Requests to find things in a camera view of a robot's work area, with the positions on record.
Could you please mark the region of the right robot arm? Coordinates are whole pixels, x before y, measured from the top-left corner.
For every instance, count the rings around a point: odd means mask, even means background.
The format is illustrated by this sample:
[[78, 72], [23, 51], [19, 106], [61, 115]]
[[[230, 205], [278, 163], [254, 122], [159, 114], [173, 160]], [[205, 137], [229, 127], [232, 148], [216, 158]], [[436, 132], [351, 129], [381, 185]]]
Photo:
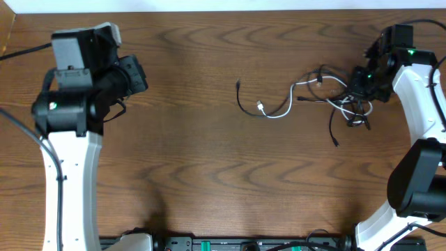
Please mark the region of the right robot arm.
[[413, 44], [413, 21], [383, 29], [365, 52], [368, 64], [355, 67], [348, 89], [359, 100], [401, 101], [411, 147], [387, 182], [387, 199], [368, 219], [343, 236], [339, 250], [391, 250], [416, 229], [445, 219], [445, 95], [437, 59]]

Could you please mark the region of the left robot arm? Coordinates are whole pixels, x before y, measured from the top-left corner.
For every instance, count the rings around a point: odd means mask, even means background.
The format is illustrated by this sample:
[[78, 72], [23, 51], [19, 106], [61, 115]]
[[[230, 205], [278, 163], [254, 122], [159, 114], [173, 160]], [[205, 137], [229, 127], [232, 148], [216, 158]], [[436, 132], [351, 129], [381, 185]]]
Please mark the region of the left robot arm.
[[111, 22], [55, 31], [50, 69], [31, 113], [45, 165], [44, 250], [99, 250], [97, 169], [113, 105], [148, 88], [135, 55], [119, 56]]

